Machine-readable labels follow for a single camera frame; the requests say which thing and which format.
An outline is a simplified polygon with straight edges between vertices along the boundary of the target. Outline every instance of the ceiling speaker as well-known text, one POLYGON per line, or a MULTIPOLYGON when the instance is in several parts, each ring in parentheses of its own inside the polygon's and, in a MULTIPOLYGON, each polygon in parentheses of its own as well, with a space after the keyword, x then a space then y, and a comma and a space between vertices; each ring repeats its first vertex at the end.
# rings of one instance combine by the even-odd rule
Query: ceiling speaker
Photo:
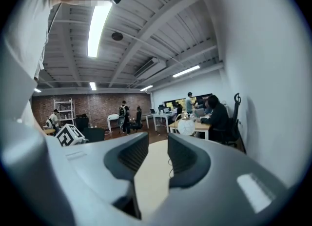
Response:
POLYGON ((120 41, 123 39, 123 35, 119 32, 114 32, 112 34, 112 39, 115 40, 115 41, 120 41))

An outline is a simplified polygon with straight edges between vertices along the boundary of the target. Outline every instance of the teal shirt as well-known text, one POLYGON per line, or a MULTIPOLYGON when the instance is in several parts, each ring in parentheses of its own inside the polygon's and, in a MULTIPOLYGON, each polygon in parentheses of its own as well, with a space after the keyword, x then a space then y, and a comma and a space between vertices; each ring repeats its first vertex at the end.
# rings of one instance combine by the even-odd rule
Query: teal shirt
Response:
POLYGON ((192 100, 190 97, 187 97, 185 99, 185 104, 186 104, 186 111, 187 112, 192 112, 193 111, 193 108, 192 108, 192 100))

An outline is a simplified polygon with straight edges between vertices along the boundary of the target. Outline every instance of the white wall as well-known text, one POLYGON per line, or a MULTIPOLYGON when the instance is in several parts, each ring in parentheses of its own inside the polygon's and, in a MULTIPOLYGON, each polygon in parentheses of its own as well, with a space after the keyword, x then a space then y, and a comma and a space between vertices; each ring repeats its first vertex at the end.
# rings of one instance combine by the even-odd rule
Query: white wall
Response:
POLYGON ((205 0, 247 153, 287 186, 312 152, 312 43, 290 0, 205 0))
POLYGON ((228 91, 228 89, 224 88, 221 75, 217 70, 154 91, 154 109, 158 109, 158 106, 165 101, 184 99, 187 97, 188 92, 192 92, 193 96, 213 93, 221 101, 227 101, 228 91))

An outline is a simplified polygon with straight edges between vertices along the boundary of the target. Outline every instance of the white shelving unit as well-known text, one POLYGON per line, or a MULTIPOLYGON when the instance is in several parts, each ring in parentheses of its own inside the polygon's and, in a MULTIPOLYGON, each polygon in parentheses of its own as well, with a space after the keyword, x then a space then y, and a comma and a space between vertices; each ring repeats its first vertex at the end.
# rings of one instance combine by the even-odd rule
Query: white shelving unit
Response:
POLYGON ((63 117, 63 118, 61 117, 60 121, 72 121, 72 123, 74 124, 76 114, 75 114, 75 101, 73 101, 73 99, 61 102, 54 99, 54 109, 57 109, 61 114, 61 116, 63 117))

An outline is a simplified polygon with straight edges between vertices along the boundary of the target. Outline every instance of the wall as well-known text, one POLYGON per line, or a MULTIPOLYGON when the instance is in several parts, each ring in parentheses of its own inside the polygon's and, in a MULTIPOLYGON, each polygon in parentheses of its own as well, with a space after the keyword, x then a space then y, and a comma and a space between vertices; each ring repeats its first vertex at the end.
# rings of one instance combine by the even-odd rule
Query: wall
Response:
POLYGON ((54 99, 57 101, 75 101, 76 115, 86 113, 92 126, 107 129, 107 117, 118 113, 123 100, 130 107, 131 116, 135 116, 137 107, 141 106, 142 113, 149 113, 151 98, 149 94, 81 94, 61 96, 32 97, 32 110, 38 123, 43 126, 54 110, 54 99))
POLYGON ((247 154, 287 186, 312 152, 312 45, 291 0, 205 0, 247 154))
POLYGON ((188 92, 192 92, 193 96, 213 93, 221 101, 229 103, 229 89, 223 85, 219 71, 214 71, 153 92, 154 109, 165 101, 184 99, 188 92))

